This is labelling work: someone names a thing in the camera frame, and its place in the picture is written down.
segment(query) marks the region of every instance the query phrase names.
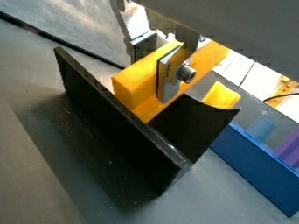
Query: floor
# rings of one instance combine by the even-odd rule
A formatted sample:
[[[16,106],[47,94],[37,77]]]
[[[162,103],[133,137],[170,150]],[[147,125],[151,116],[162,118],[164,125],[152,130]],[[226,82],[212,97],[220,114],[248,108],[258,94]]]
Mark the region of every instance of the floor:
[[[64,94],[57,44],[1,20],[0,43],[1,224],[299,222],[211,150],[158,197]],[[111,88],[117,69],[64,48]]]

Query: black plastic part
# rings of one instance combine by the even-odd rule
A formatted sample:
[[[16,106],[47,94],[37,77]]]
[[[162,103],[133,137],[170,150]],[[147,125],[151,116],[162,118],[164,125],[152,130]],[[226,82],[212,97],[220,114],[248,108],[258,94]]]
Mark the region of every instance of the black plastic part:
[[[183,94],[148,123],[195,163],[240,108],[214,108]]]
[[[68,97],[162,193],[191,169],[239,109],[214,108],[184,94],[144,124],[63,48],[53,51]]]
[[[192,163],[140,121],[63,48],[53,51],[68,97],[162,193],[190,170]]]

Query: yellow foam block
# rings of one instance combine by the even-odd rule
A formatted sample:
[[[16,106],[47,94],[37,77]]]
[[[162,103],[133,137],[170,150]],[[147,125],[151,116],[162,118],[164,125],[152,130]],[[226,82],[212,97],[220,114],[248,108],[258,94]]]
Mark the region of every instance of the yellow foam block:
[[[112,77],[117,99],[132,109],[133,113],[148,123],[175,99],[192,87],[199,79],[224,60],[230,49],[211,41],[191,57],[191,67],[198,74],[190,84],[183,83],[179,94],[162,104],[156,99],[156,61],[182,43],[174,41],[159,48],[147,57]]]
[[[202,102],[216,108],[232,109],[239,99],[239,93],[234,92],[219,81],[216,81],[210,92],[203,97]]]
[[[133,109],[155,93],[156,61],[183,43],[172,41],[112,76],[116,98]]]

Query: bolt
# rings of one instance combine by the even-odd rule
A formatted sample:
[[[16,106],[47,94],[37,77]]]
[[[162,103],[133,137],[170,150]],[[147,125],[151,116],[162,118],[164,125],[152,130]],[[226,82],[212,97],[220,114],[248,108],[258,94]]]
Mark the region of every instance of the bolt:
[[[182,67],[178,71],[178,79],[184,83],[190,84],[195,78],[196,70],[190,67],[187,63],[182,64]]]

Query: gray surface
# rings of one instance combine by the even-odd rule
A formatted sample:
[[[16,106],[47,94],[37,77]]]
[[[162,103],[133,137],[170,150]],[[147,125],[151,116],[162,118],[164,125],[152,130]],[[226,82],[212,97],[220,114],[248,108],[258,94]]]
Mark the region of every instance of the gray surface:
[[[0,11],[120,66],[129,65],[109,1],[0,0]]]
[[[0,223],[292,224],[207,150],[162,197],[65,97],[55,43],[0,21]],[[92,73],[117,70],[69,51]]]

